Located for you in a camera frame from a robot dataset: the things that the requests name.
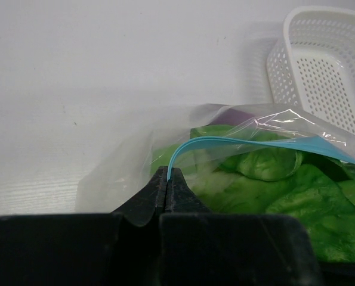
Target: blue strip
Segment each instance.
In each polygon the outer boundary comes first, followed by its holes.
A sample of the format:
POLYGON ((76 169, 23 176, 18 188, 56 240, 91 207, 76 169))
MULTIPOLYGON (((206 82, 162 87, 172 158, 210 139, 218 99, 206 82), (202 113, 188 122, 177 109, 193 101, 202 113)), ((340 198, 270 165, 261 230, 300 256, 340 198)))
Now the blue strip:
POLYGON ((212 147, 222 147, 229 145, 250 144, 265 147, 283 147, 288 149, 306 151, 310 153, 320 154, 338 160, 355 164, 355 159, 338 149, 327 140, 319 136, 305 137, 296 139, 284 139, 275 141, 249 141, 241 139, 233 139, 219 136, 202 136, 188 140, 180 145, 173 153, 168 165, 167 179, 171 179, 172 167, 176 158, 188 151, 196 149, 206 149, 212 147))

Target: white plastic basket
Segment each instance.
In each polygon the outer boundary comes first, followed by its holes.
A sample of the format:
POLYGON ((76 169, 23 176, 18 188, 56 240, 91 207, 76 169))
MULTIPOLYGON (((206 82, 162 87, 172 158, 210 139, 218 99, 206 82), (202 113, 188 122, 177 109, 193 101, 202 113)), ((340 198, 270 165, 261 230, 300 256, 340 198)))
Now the white plastic basket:
POLYGON ((274 102, 297 105, 355 134, 355 11, 291 11, 267 73, 274 102))

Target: white surface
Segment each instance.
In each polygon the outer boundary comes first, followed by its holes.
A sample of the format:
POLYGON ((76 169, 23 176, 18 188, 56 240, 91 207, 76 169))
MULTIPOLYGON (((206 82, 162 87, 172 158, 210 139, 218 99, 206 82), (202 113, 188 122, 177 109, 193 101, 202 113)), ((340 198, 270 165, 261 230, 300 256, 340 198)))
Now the white surface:
POLYGON ((344 0, 0 1, 0 214, 74 211, 78 182, 130 128, 128 111, 270 101, 265 57, 287 13, 308 4, 355 10, 344 0))
POLYGON ((293 10, 267 71, 274 102, 297 105, 355 135, 355 11, 293 10))

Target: ziplock bag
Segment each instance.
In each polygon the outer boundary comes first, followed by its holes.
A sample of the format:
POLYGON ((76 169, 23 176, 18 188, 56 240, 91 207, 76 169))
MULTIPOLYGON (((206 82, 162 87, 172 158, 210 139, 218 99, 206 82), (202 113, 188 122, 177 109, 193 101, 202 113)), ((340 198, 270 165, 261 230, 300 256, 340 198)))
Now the ziplock bag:
POLYGON ((291 215, 320 260, 355 262, 354 135, 287 105, 182 107, 81 181, 77 211, 115 209, 162 165, 213 211, 291 215))

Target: perforated basket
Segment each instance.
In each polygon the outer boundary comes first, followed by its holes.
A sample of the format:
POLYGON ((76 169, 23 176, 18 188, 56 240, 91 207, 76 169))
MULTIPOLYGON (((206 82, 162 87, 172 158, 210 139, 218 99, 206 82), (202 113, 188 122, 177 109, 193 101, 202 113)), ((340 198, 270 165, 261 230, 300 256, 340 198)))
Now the perforated basket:
POLYGON ((267 73, 274 102, 297 105, 355 134, 355 11, 291 11, 267 73))

